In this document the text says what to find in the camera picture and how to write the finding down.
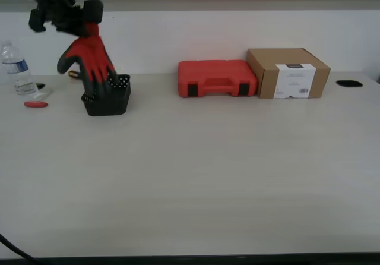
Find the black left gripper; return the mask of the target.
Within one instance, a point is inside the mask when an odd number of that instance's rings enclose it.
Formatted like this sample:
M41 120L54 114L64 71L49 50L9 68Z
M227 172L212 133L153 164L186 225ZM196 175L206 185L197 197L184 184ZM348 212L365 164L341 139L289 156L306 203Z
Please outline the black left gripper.
M45 22L51 22L58 32L89 37L86 23L100 24L103 19L101 0L85 0L81 9L70 0L35 1L37 7L31 10L28 24L36 33L45 32Z

